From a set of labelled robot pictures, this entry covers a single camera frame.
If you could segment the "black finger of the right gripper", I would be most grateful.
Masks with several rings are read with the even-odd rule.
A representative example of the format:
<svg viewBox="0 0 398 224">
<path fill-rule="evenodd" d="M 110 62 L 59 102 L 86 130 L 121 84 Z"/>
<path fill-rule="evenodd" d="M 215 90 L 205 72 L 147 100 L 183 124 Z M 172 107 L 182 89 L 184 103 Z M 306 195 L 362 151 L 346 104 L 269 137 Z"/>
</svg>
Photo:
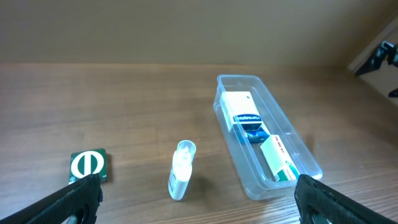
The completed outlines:
<svg viewBox="0 0 398 224">
<path fill-rule="evenodd" d="M 355 72 L 355 75 L 360 76 L 365 73 L 379 70 L 383 61 L 386 61 L 388 65 L 397 66 L 396 44 L 394 45 L 388 41 L 382 41 L 379 43 L 362 66 L 360 66 L 360 68 Z"/>
<path fill-rule="evenodd" d="M 396 88 L 395 90 L 392 90 L 388 93 L 388 97 L 389 98 L 397 98 L 398 97 L 398 88 Z"/>
</svg>

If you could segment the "blue yellow medicine box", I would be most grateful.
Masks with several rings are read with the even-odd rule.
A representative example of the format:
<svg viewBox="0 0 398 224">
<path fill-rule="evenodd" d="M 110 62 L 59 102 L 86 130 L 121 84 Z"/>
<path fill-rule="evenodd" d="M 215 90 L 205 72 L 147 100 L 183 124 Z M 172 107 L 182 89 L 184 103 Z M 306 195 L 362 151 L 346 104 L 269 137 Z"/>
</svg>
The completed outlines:
<svg viewBox="0 0 398 224">
<path fill-rule="evenodd" d="M 250 144 L 260 144 L 264 142 L 270 135 L 270 131 L 266 125 L 262 123 L 258 130 L 243 131 L 243 133 L 238 136 L 238 139 L 242 144 L 244 143 L 245 139 L 247 139 Z"/>
</svg>

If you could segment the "white blue Hansaplast box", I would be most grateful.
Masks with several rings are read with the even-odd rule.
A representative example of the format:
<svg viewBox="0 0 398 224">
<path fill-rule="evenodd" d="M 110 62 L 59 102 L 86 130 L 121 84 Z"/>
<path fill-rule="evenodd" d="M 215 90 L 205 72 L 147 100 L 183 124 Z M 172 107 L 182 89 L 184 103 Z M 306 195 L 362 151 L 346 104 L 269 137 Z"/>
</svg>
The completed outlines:
<svg viewBox="0 0 398 224">
<path fill-rule="evenodd" d="M 220 99 L 229 131 L 240 124 L 245 131 L 257 131 L 262 118 L 249 91 L 224 91 Z"/>
</svg>

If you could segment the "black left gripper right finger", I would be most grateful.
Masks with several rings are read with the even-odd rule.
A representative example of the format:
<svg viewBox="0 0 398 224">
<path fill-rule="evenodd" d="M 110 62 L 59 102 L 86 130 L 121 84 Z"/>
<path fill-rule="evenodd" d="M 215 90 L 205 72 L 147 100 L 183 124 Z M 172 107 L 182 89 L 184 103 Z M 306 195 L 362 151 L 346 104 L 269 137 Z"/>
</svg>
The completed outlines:
<svg viewBox="0 0 398 224">
<path fill-rule="evenodd" d="M 304 224 L 397 224 L 309 175 L 299 176 L 294 198 Z"/>
</svg>

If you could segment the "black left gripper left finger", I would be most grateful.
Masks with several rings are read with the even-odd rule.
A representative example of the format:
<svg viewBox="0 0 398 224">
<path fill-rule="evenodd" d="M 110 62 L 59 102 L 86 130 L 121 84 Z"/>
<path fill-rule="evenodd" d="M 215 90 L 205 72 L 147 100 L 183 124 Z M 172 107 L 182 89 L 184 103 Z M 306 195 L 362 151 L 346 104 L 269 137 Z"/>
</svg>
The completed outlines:
<svg viewBox="0 0 398 224">
<path fill-rule="evenodd" d="M 89 174 L 36 203 L 1 220 L 9 224 L 90 223 L 103 201 L 101 178 Z"/>
</svg>

